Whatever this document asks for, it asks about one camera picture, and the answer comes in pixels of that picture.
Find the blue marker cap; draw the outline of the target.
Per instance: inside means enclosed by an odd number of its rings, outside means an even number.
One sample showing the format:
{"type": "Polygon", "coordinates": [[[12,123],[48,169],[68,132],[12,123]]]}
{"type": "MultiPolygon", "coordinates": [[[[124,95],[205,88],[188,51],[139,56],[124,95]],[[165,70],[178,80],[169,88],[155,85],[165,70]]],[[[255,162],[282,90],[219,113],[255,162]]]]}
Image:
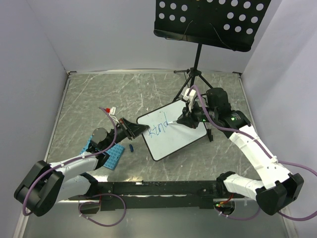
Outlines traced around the blue marker cap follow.
{"type": "Polygon", "coordinates": [[[129,144],[129,148],[130,148],[130,151],[131,151],[131,152],[134,152],[134,148],[133,148],[133,145],[132,145],[132,144],[129,144]]]}

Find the white board with black frame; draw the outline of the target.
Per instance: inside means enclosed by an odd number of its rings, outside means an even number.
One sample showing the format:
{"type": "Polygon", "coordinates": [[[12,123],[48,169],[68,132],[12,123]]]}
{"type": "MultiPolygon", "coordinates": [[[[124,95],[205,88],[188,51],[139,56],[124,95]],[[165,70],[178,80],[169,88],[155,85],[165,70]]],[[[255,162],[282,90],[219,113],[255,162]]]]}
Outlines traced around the white board with black frame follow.
{"type": "Polygon", "coordinates": [[[171,155],[207,134],[202,123],[196,129],[177,123],[167,124],[169,121],[177,120],[185,106],[185,102],[178,100],[136,119],[138,124],[150,126],[142,137],[154,161],[171,155]]]}

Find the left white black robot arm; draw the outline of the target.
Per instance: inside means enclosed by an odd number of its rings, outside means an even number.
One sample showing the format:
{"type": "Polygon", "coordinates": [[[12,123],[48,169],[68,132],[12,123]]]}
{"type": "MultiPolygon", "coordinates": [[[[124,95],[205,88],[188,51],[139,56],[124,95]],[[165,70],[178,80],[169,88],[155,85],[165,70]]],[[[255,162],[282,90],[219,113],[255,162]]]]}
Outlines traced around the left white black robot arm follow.
{"type": "Polygon", "coordinates": [[[93,131],[84,151],[73,158],[56,163],[38,161],[14,192],[23,205],[25,216],[40,217],[59,201],[83,195],[93,199],[98,193],[98,181],[89,174],[102,167],[109,159],[109,150],[125,138],[138,137],[150,127],[121,118],[115,128],[100,127],[93,131]]]}

